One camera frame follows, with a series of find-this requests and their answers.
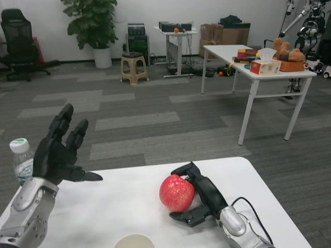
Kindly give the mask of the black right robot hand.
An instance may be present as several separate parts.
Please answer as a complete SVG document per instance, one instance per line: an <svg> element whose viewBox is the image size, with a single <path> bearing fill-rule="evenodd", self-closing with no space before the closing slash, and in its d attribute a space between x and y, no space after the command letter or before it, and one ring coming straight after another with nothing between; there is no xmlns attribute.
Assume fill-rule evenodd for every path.
<svg viewBox="0 0 331 248"><path fill-rule="evenodd" d="M212 181L203 176L193 162L173 170L171 175L187 176L186 180L193 185L202 202L202 205L189 211L171 212L169 216L172 219L195 227L203 223L208 216L217 220L220 218L222 209L227 207L228 203Z"/></svg>

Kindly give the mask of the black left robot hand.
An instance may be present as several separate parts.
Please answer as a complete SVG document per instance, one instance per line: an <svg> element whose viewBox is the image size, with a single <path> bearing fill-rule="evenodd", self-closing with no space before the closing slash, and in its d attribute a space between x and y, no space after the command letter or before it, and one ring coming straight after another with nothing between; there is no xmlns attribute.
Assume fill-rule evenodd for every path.
<svg viewBox="0 0 331 248"><path fill-rule="evenodd" d="M81 166L76 166L77 152L84 141L88 120L81 120L69 133L65 143L62 143L63 136L69 129L73 111L73 105L68 103L54 117L46 137L40 141L35 152L33 177L46 179L55 185L59 185L63 180L72 182L103 180L101 175L86 172Z"/></svg>

